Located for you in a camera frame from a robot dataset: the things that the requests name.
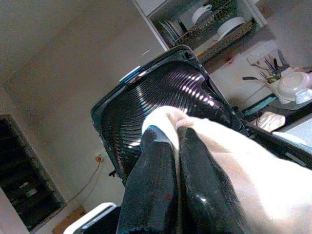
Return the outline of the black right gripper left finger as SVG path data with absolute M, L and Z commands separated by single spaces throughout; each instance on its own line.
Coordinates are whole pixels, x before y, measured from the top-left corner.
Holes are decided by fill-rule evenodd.
M 148 127 L 126 182 L 117 233 L 174 234 L 177 210 L 174 148 L 159 128 Z

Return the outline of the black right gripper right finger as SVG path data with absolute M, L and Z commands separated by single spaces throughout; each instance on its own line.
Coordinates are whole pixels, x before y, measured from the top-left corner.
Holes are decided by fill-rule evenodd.
M 244 234 L 246 218 L 227 174 L 192 128 L 180 127 L 182 227 L 185 234 Z

